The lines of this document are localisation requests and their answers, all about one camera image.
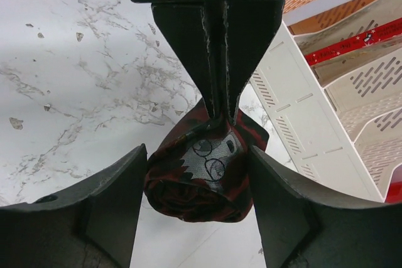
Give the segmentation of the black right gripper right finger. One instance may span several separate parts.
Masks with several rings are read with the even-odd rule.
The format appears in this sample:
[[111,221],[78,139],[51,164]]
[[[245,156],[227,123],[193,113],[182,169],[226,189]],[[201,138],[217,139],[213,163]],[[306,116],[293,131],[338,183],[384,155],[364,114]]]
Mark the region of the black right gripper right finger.
[[400,267],[401,205],[312,181],[257,147],[248,168],[267,267]]

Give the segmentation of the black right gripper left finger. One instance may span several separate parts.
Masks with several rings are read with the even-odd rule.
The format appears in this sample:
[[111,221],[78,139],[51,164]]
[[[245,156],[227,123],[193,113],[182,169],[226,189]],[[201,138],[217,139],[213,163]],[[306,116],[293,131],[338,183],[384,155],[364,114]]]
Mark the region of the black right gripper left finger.
[[33,203],[1,207],[1,267],[129,267],[147,152]]

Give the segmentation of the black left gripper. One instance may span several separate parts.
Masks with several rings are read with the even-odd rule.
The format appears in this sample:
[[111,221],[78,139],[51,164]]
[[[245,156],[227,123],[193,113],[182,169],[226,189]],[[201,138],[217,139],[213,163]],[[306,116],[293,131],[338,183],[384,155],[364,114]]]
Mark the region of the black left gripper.
[[210,20],[205,5],[192,2],[228,1],[223,10],[223,110],[234,125],[242,91],[279,30],[285,0],[131,1],[155,3],[151,5],[154,21],[199,89],[210,118],[217,116]]

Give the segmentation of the dark red patterned tie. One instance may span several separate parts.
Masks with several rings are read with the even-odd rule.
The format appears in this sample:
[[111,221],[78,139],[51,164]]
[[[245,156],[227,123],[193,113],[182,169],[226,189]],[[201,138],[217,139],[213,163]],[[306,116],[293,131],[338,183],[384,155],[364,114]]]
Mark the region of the dark red patterned tie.
[[265,150],[268,139],[243,111],[232,125],[224,117],[210,119],[199,100],[148,160],[149,204],[184,222],[240,222],[253,205],[248,149]]

